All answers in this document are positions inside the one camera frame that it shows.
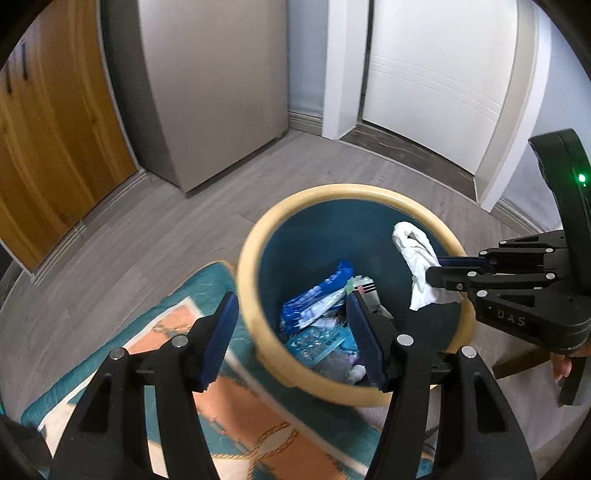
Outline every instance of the blue plastic bag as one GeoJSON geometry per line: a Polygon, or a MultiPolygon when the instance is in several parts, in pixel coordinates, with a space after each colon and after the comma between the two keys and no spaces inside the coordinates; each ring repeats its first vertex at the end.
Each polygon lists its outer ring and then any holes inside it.
{"type": "Polygon", "coordinates": [[[347,284],[347,280],[351,277],[353,277],[353,265],[346,260],[341,260],[334,274],[307,292],[285,302],[281,311],[281,317],[286,323],[297,320],[306,308],[312,306],[322,297],[326,297],[328,294],[343,288],[347,284]]]}

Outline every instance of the teal rug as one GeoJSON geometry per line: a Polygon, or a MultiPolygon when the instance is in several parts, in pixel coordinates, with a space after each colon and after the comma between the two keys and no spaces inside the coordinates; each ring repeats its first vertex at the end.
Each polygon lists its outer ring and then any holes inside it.
{"type": "MultiPolygon", "coordinates": [[[[40,429],[54,453],[85,386],[111,349],[125,346],[136,353],[157,348],[212,314],[228,290],[235,291],[231,267],[224,262],[205,266],[61,378],[27,408],[21,423],[40,429]]],[[[329,404],[276,382],[256,360],[242,319],[218,379],[194,397],[222,479],[361,480],[380,435],[355,408],[329,404]]],[[[166,475],[149,388],[146,417],[152,467],[166,475]]],[[[417,476],[431,468],[431,460],[423,458],[417,476]]]]}

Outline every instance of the cabinet door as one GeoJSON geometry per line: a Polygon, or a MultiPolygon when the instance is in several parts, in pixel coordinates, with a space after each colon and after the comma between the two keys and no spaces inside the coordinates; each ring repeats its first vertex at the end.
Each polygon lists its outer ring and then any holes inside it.
{"type": "Polygon", "coordinates": [[[31,271],[135,171],[96,19],[93,0],[54,0],[2,71],[0,238],[31,271]]]}

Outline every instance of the door frame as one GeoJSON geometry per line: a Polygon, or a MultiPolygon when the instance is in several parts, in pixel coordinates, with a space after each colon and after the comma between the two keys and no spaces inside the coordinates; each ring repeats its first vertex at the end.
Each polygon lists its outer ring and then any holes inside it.
{"type": "Polygon", "coordinates": [[[490,212],[505,191],[532,136],[548,83],[552,29],[532,0],[517,0],[517,43],[505,102],[474,175],[476,200],[490,212]]]}
{"type": "MultiPolygon", "coordinates": [[[[360,117],[369,8],[373,0],[329,0],[322,136],[339,139],[360,117]]],[[[475,174],[477,203],[490,212],[527,147],[550,69],[551,23],[533,0],[516,0],[514,65],[497,127],[475,174]]]]}
{"type": "Polygon", "coordinates": [[[338,140],[357,125],[371,0],[329,0],[322,136],[338,140]]]}

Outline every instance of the refrigerator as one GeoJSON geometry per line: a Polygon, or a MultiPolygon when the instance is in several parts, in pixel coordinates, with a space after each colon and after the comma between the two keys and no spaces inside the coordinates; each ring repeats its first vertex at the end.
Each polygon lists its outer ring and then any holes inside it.
{"type": "Polygon", "coordinates": [[[288,128],[285,0],[102,0],[140,165],[188,192],[288,128]]]}

